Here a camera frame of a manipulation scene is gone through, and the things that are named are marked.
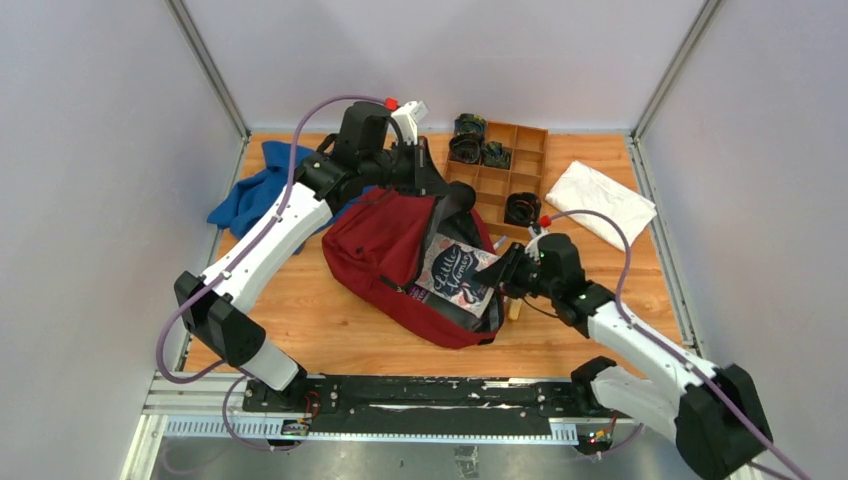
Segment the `Little Women book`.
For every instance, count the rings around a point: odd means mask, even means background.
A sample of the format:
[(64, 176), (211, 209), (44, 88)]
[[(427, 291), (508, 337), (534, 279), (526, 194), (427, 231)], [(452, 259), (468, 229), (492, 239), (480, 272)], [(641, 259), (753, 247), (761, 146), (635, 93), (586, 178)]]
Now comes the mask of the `Little Women book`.
[(493, 253), (437, 233), (424, 253), (415, 284), (480, 318), (494, 289), (473, 276), (497, 260)]

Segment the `red backpack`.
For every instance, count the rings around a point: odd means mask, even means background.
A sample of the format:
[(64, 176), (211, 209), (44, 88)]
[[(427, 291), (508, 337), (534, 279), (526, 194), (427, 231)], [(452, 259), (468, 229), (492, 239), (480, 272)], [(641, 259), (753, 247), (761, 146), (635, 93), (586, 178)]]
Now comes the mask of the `red backpack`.
[(473, 193), (457, 183), (456, 196), (409, 197), (375, 187), (351, 202), (322, 238), (333, 277), (411, 333), (437, 346), (460, 349), (495, 340), (505, 320), (500, 295), (480, 318), (438, 297), (413, 300), (424, 253), (437, 233), (493, 253), (487, 226), (472, 208)]

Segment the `purple treehouse book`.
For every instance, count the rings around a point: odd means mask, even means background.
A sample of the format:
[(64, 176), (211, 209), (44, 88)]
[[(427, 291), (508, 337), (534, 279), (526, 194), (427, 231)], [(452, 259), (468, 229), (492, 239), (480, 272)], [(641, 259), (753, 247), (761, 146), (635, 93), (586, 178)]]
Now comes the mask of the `purple treehouse book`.
[(438, 299), (438, 297), (435, 296), (432, 292), (419, 285), (412, 285), (407, 290), (407, 295), (413, 300), (416, 300), (419, 303), (429, 306), (433, 306), (434, 302)]

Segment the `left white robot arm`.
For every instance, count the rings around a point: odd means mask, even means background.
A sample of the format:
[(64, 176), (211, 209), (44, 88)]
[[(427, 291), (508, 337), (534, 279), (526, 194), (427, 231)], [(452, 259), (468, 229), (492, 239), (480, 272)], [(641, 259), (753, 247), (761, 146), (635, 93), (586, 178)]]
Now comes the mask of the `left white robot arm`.
[(283, 413), (298, 411), (307, 389), (298, 380), (301, 365), (248, 315), (268, 282), (366, 188), (417, 197), (446, 191), (419, 133), (429, 113), (425, 102), (346, 100), (337, 132), (303, 159), (290, 154), (286, 186), (250, 231), (201, 274), (185, 272), (174, 285), (176, 319), (224, 364), (264, 383), (268, 400)]

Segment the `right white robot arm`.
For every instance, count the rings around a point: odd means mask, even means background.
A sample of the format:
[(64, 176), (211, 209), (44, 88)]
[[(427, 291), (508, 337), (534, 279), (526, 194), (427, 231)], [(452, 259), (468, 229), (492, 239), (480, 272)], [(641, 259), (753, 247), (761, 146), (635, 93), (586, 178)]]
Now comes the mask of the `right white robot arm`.
[(636, 367), (598, 356), (571, 373), (571, 403), (584, 417), (622, 413), (673, 443), (702, 479), (724, 479), (763, 453), (773, 436), (752, 377), (719, 367), (660, 335), (607, 287), (587, 278), (565, 234), (512, 244), (474, 279), (513, 299), (543, 297), (555, 315)]

